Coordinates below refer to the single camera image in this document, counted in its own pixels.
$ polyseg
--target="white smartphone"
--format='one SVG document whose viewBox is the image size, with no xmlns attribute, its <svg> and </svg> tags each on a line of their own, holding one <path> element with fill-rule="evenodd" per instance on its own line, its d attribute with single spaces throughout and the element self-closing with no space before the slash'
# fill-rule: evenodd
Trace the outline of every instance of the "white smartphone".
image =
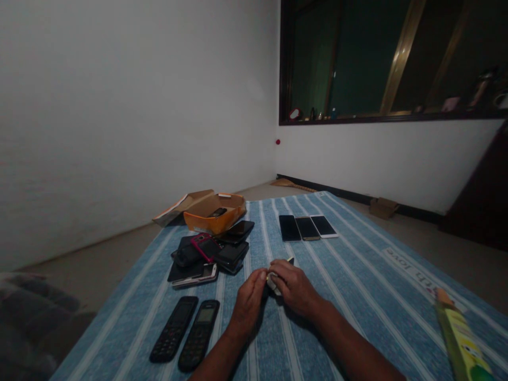
<svg viewBox="0 0 508 381">
<path fill-rule="evenodd" d="M 197 285 L 201 283 L 206 282 L 212 282 L 217 279 L 217 264 L 205 264 L 203 266 L 203 274 L 201 276 L 195 277 L 195 278 L 186 278 L 186 279 L 180 279 L 176 280 L 171 285 L 174 288 L 179 287 L 185 287 L 185 286 L 192 286 Z"/>
<path fill-rule="evenodd" d="M 313 215 L 311 220 L 321 238 L 337 238 L 339 236 L 324 215 Z"/>
</svg>

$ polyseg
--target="human hand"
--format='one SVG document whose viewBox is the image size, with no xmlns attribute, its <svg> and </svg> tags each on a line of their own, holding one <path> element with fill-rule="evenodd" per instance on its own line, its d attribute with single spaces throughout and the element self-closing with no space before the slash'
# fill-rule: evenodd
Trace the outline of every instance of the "human hand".
<svg viewBox="0 0 508 381">
<path fill-rule="evenodd" d="M 288 261 L 276 259 L 272 261 L 268 272 L 279 277 L 271 277 L 282 293 L 284 302 L 289 308 L 306 319 L 311 320 L 312 313 L 323 298 L 314 289 L 302 269 L 291 265 Z"/>
<path fill-rule="evenodd" d="M 225 334 L 234 339 L 247 340 L 258 320 L 261 297 L 266 283 L 266 268 L 252 272 L 238 289 L 237 302 Z"/>
</svg>

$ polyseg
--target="small cardboard box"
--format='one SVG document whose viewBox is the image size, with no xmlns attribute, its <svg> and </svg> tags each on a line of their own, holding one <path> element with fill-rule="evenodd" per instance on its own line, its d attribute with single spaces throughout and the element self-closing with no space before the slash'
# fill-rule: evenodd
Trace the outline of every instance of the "small cardboard box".
<svg viewBox="0 0 508 381">
<path fill-rule="evenodd" d="M 207 189 L 202 190 L 199 192 L 193 192 L 188 193 L 184 195 L 178 202 L 173 204 L 169 209 L 166 209 L 161 214 L 159 214 L 157 217 L 153 218 L 152 220 L 162 226 L 163 228 L 166 227 L 171 221 L 176 219 L 178 216 L 180 216 L 184 211 L 189 209 L 191 206 L 197 204 L 199 201 L 201 201 L 203 198 L 211 196 L 215 194 L 213 189 Z"/>
<path fill-rule="evenodd" d="M 219 208 L 226 208 L 226 212 L 219 217 L 208 217 Z M 232 227 L 245 214 L 245 199 L 243 196 L 218 193 L 204 197 L 184 212 L 185 223 L 189 230 L 221 234 Z"/>
<path fill-rule="evenodd" d="M 370 200 L 370 213 L 376 217 L 388 220 L 398 209 L 399 204 L 386 198 L 373 198 Z"/>
</svg>

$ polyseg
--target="tiled floor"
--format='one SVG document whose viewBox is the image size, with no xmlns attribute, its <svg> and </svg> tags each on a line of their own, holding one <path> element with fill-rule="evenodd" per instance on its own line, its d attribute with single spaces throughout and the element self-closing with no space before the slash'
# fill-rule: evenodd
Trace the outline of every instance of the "tiled floor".
<svg viewBox="0 0 508 381">
<path fill-rule="evenodd" d="M 262 184 L 238 193 L 253 201 L 306 192 Z M 395 215 L 389 221 L 381 220 L 368 213 L 367 205 L 346 202 L 499 311 L 508 314 L 507 290 L 503 286 L 506 284 L 508 253 L 439 232 L 436 225 L 409 217 Z M 95 312 L 159 231 L 157 225 L 147 225 L 23 271 L 46 274 L 48 282 L 81 300 L 82 312 Z"/>
</svg>

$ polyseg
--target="blue striped mat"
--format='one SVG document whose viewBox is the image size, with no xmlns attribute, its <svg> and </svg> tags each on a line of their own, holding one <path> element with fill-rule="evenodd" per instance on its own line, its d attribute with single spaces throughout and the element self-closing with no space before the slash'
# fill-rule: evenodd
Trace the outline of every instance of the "blue striped mat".
<svg viewBox="0 0 508 381">
<path fill-rule="evenodd" d="M 284 243 L 279 214 L 324 214 L 339 238 Z M 433 303 L 443 287 L 466 316 L 497 379 L 508 378 L 508 319 L 406 245 L 328 192 L 247 203 L 256 226 L 243 270 L 219 274 L 216 282 L 176 291 L 166 282 L 169 254 L 186 226 L 163 229 L 132 267 L 78 341 L 52 380 L 183 380 L 177 357 L 148 361 L 160 331 L 180 297 L 217 299 L 210 348 L 231 317 L 240 285 L 274 258 L 295 257 L 316 290 L 410 379 L 452 379 Z M 256 339 L 235 379 L 342 379 L 308 324 L 269 298 Z"/>
</svg>

